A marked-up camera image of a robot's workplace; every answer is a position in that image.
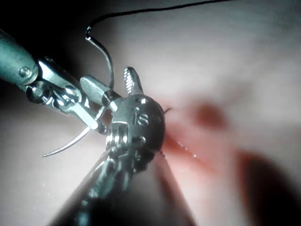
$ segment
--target cable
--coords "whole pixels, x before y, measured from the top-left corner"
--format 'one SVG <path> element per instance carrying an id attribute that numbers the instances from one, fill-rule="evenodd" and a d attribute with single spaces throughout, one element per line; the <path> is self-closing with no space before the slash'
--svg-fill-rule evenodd
<path id="1" fill-rule="evenodd" d="M 192 7 L 192 6 L 198 6 L 198 5 L 205 5 L 209 3 L 218 3 L 218 2 L 224 2 L 224 1 L 234 1 L 234 0 L 208 0 L 208 1 L 201 1 L 201 2 L 195 2 L 195 3 L 188 3 L 188 4 L 183 4 L 183 5 L 177 5 L 177 6 L 171 6 L 171 7 L 166 7 L 166 8 L 147 8 L 147 9 L 139 9 L 139 10 L 132 10 L 132 11 L 127 11 L 127 12 L 119 12 L 119 13 L 110 13 L 106 14 L 103 16 L 100 16 L 96 19 L 94 19 L 88 26 L 86 30 L 86 40 L 89 41 L 92 45 L 96 46 L 101 52 L 104 54 L 106 57 L 106 61 L 108 63 L 109 67 L 109 72 L 110 72 L 110 84 L 109 87 L 111 89 L 114 88 L 114 67 L 113 67 L 113 62 L 111 59 L 111 56 L 108 52 L 108 50 L 100 44 L 96 39 L 94 39 L 90 34 L 92 31 L 92 28 L 94 25 L 97 23 L 107 19 L 107 18 L 112 18 L 112 17 L 117 17 L 117 16 L 126 16 L 126 15 L 132 15 L 132 14 L 138 14 L 138 13 L 147 13 L 147 12 L 158 12 L 158 11 L 167 11 L 167 10 L 174 10 L 174 9 L 180 9 L 180 8 L 187 8 L 187 7 Z"/>

